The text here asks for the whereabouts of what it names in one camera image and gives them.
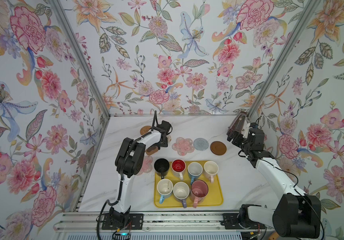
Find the red interior white mug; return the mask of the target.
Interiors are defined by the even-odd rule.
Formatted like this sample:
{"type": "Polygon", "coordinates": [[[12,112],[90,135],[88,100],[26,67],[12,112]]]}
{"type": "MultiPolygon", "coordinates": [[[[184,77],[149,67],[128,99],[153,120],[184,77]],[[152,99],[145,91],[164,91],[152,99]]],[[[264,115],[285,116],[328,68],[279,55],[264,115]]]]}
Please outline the red interior white mug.
{"type": "Polygon", "coordinates": [[[176,159],[172,162],[172,174],[180,181],[184,180],[184,174],[186,171],[186,163],[183,160],[176,159]]]}

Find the pale pink flower coaster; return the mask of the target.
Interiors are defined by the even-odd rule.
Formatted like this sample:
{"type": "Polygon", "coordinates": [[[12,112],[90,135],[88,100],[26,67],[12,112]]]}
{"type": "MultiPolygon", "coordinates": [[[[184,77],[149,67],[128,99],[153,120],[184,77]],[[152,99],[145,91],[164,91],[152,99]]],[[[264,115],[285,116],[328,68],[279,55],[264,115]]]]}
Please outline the pale pink flower coaster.
{"type": "Polygon", "coordinates": [[[153,170],[153,157],[152,156],[145,156],[141,170],[139,171],[137,176],[140,176],[144,173],[150,173],[152,170],[153,170]]]}

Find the cork paw print coaster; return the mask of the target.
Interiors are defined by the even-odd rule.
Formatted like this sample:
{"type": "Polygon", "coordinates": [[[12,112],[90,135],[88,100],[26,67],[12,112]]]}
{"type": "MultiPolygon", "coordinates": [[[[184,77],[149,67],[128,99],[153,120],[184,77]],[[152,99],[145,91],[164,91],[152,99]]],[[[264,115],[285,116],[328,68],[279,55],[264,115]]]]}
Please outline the cork paw print coaster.
{"type": "Polygon", "coordinates": [[[148,156],[151,156],[155,153],[157,153],[159,151],[159,148],[157,146],[152,146],[152,147],[149,147],[147,150],[146,150],[146,154],[148,156]]]}

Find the grey round coaster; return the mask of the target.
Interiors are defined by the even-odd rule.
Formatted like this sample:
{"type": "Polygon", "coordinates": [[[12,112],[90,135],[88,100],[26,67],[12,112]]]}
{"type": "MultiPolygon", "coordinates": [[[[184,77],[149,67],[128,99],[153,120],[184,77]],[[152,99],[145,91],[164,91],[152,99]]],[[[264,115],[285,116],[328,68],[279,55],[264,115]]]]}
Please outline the grey round coaster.
{"type": "Polygon", "coordinates": [[[209,142],[204,138],[197,138],[193,141],[193,146],[198,151],[205,151],[209,148],[209,142]]]}

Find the woven rattan round coaster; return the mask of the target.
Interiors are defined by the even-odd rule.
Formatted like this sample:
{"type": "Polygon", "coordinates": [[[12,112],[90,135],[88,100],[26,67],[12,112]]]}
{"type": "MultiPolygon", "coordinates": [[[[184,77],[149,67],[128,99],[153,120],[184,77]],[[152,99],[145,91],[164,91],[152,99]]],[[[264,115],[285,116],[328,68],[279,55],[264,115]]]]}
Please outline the woven rattan round coaster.
{"type": "Polygon", "coordinates": [[[149,133],[151,131],[151,129],[152,129],[151,126],[144,126],[144,127],[142,127],[141,130],[140,130],[141,136],[149,133]]]}

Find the brown wooden round coaster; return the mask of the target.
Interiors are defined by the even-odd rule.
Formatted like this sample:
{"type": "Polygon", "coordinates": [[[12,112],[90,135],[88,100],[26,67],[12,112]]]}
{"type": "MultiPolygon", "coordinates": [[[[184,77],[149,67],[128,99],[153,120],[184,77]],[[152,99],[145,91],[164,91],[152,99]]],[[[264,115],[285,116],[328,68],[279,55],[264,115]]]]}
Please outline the brown wooden round coaster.
{"type": "Polygon", "coordinates": [[[217,156],[222,156],[227,152],[227,147],[223,142],[214,141],[210,145],[210,150],[217,156]]]}

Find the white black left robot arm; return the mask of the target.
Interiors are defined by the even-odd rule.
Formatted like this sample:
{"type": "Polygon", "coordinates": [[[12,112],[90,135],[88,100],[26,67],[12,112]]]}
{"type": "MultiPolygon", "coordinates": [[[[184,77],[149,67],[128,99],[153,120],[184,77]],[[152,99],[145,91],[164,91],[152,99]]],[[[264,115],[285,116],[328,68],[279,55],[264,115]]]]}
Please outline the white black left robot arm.
{"type": "Polygon", "coordinates": [[[150,131],[136,139],[123,140],[115,160],[119,175],[118,195],[114,202],[106,200],[104,203],[97,217],[97,232],[104,222],[115,230],[129,225],[132,187],[135,176],[143,166],[145,152],[151,147],[158,150],[168,147],[170,133],[172,133],[172,125],[166,121],[159,123],[157,112],[155,112],[150,131]]]}

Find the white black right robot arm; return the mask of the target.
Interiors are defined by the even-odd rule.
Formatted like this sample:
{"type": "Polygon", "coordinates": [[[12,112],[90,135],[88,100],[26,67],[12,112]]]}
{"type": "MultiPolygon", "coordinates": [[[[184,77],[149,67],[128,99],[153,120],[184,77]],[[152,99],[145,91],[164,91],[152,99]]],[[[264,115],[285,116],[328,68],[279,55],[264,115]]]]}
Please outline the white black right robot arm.
{"type": "Polygon", "coordinates": [[[246,158],[264,176],[279,199],[273,210],[243,204],[238,223],[243,228],[264,225],[281,237],[324,239],[320,200],[298,188],[298,183],[290,178],[292,173],[280,168],[273,155],[264,150],[264,137],[258,124],[248,124],[243,116],[236,117],[227,131],[227,140],[240,149],[239,156],[246,158]]]}

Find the yellow tray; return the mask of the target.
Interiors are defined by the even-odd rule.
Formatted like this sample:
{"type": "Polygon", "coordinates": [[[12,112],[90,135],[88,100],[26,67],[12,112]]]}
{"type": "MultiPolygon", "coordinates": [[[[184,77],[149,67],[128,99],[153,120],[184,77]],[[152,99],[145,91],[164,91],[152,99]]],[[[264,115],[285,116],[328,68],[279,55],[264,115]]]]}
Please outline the yellow tray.
{"type": "MultiPolygon", "coordinates": [[[[218,178],[218,175],[215,175],[213,178],[214,182],[211,183],[210,179],[205,176],[204,165],[206,162],[208,162],[208,161],[198,161],[198,163],[201,164],[201,166],[203,167],[203,173],[201,174],[201,176],[198,179],[204,181],[208,185],[209,192],[208,192],[207,196],[201,202],[198,203],[197,207],[220,206],[224,202],[224,197],[222,194],[222,189],[221,189],[221,185],[219,182],[219,178],[218,178]]],[[[185,182],[190,187],[191,186],[190,185],[191,179],[188,175],[187,170],[185,171],[183,177],[184,177],[183,182],[185,182]]],[[[173,183],[173,185],[175,185],[177,182],[179,182],[179,178],[177,178],[173,175],[171,168],[170,168],[169,173],[167,174],[167,176],[165,178],[169,179],[173,183]]],[[[172,193],[171,197],[165,199],[162,204],[159,202],[161,195],[157,191],[157,185],[158,185],[159,181],[161,181],[161,180],[162,180],[162,178],[156,174],[155,175],[155,184],[154,184],[154,204],[155,204],[155,206],[157,208],[168,208],[168,209],[183,208],[182,202],[181,201],[179,202],[175,198],[173,193],[172,193]]],[[[193,201],[192,200],[193,200],[193,198],[191,198],[190,196],[186,199],[187,208],[193,207],[193,201]]]]}

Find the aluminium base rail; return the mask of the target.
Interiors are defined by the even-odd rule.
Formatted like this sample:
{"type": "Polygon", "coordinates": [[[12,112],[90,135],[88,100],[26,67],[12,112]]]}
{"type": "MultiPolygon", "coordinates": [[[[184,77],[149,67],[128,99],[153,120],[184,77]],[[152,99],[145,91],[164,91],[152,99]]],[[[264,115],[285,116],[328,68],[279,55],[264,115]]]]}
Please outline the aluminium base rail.
{"type": "MultiPolygon", "coordinates": [[[[131,232],[235,232],[226,229],[224,214],[238,214],[238,211],[172,211],[172,212],[136,212],[142,214],[142,228],[131,223],[127,231],[131,232]]],[[[59,223],[54,225],[55,232],[96,232],[97,212],[76,212],[62,214],[59,223]]]]}

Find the black mug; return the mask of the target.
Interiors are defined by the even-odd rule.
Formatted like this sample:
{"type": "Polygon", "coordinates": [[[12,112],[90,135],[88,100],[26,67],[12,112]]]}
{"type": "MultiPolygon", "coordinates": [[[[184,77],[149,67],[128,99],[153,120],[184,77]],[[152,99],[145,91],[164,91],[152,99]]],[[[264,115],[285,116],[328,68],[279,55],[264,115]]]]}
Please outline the black mug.
{"type": "Polygon", "coordinates": [[[156,171],[156,175],[161,177],[161,179],[164,179],[170,169],[170,162],[167,159],[157,159],[154,163],[154,169],[156,171]]]}

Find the brown wooden metronome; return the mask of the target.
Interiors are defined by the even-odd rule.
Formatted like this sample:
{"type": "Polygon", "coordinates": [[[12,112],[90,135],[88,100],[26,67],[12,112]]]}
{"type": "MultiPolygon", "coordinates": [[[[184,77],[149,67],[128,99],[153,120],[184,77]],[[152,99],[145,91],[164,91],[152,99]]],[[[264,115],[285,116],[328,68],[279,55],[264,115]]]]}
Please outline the brown wooden metronome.
{"type": "Polygon", "coordinates": [[[245,134],[246,124],[247,112],[240,111],[228,128],[227,140],[230,142],[232,139],[240,134],[243,136],[245,134]]]}

